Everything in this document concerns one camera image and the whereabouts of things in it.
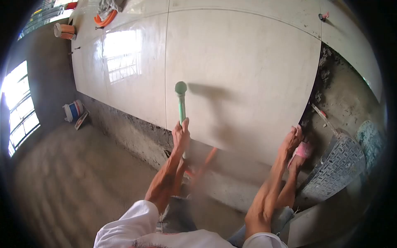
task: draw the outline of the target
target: green mallet handle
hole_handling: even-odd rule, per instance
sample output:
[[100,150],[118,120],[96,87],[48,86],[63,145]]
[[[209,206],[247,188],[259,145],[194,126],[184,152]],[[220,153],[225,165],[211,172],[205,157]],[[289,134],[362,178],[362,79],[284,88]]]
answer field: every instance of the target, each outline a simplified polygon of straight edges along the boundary
[[[179,100],[179,123],[182,126],[182,122],[186,119],[185,93],[177,95]],[[183,153],[182,157],[186,158],[186,152]]]

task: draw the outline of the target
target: pink slipper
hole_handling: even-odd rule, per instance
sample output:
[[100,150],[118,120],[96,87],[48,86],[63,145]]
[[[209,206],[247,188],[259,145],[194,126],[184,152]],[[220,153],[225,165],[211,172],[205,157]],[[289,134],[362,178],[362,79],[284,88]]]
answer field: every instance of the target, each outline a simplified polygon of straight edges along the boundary
[[303,158],[308,158],[312,155],[312,151],[313,148],[311,147],[311,145],[309,143],[305,143],[305,142],[301,142],[298,147],[295,149],[294,153],[292,153],[292,157],[288,162],[288,170],[289,170],[289,166],[291,165],[292,159],[295,157],[295,155],[298,155],[300,157]]

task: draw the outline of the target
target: plastic bucket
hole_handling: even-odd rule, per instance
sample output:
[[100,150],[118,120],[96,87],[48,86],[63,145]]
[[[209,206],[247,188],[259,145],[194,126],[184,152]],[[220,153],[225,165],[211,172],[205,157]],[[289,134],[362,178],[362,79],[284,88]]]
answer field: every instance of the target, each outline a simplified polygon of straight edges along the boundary
[[65,10],[70,10],[70,9],[74,9],[77,6],[77,2],[71,2],[68,4],[65,4]]
[[66,113],[65,121],[68,122],[78,119],[84,113],[83,104],[80,100],[75,100],[71,104],[65,104],[62,107]]
[[59,24],[59,23],[56,23],[54,25],[55,37],[64,38],[68,40],[75,40],[76,39],[75,33],[76,33],[75,27],[73,25]]

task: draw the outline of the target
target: denim shorts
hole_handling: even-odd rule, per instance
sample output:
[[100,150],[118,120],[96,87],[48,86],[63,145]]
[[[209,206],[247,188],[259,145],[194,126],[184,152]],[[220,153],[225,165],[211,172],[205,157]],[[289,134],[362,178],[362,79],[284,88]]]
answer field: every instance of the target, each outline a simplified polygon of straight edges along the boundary
[[[156,231],[158,233],[184,233],[196,231],[197,227],[190,213],[190,199],[171,196],[170,202],[159,218]],[[289,208],[275,209],[270,222],[272,233],[279,235],[284,226],[294,217],[294,211]],[[245,225],[233,234],[228,241],[235,247],[244,244]]]

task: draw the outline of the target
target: white shirt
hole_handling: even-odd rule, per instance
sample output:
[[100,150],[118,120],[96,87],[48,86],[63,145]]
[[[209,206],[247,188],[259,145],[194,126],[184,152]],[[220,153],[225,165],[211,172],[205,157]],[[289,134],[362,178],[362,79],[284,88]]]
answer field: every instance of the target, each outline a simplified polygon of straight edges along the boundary
[[[155,233],[158,221],[157,207],[145,200],[134,203],[117,221],[102,227],[96,235],[94,248],[128,248],[135,242],[140,247],[167,248],[235,248],[217,233],[204,229],[187,233]],[[249,237],[243,248],[287,248],[272,233],[257,233]]]

